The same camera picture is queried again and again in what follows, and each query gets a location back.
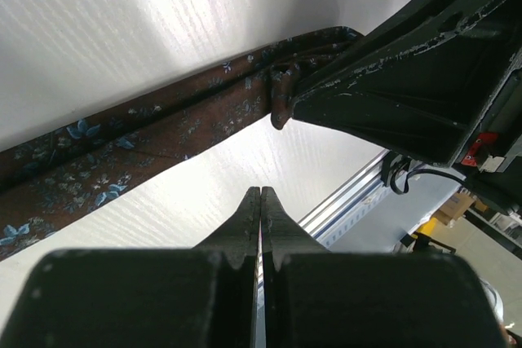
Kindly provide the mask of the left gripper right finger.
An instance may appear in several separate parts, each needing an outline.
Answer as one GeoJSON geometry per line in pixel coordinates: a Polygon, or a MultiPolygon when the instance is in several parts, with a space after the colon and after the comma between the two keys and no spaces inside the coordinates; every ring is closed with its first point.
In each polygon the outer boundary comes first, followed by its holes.
{"type": "Polygon", "coordinates": [[[305,262],[328,250],[286,213],[271,187],[261,190],[260,235],[266,346],[297,347],[303,330],[299,320],[309,303],[310,284],[300,281],[309,271],[305,262]]]}

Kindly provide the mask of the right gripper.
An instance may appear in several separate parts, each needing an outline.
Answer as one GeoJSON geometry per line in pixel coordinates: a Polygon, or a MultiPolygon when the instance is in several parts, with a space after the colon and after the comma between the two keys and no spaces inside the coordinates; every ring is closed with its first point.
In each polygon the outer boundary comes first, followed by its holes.
{"type": "Polygon", "coordinates": [[[294,119],[430,165],[521,214],[521,0],[411,0],[301,81],[294,119]]]}

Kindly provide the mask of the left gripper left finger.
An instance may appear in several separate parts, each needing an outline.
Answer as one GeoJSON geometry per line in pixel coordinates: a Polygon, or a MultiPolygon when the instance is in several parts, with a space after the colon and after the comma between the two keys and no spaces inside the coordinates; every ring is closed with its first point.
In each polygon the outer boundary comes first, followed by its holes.
{"type": "Polygon", "coordinates": [[[232,216],[195,247],[216,267],[209,347],[255,344],[260,214],[261,191],[250,187],[232,216]]]}

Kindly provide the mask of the brown floral tie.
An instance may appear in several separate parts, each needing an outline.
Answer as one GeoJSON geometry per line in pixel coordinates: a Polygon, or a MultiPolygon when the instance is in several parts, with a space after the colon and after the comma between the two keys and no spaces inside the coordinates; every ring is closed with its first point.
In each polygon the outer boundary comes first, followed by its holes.
{"type": "Polygon", "coordinates": [[[305,33],[79,119],[1,154],[1,256],[9,258],[150,178],[268,117],[361,35],[305,33]]]}

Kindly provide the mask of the aluminium mounting rail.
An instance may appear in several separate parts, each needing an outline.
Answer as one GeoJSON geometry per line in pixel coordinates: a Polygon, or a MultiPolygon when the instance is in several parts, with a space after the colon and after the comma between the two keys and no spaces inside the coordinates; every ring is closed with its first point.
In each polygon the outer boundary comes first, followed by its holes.
{"type": "Polygon", "coordinates": [[[391,192],[384,187],[381,179],[383,161],[387,154],[387,150],[380,152],[301,218],[301,228],[325,247],[330,247],[350,231],[391,192]]]}

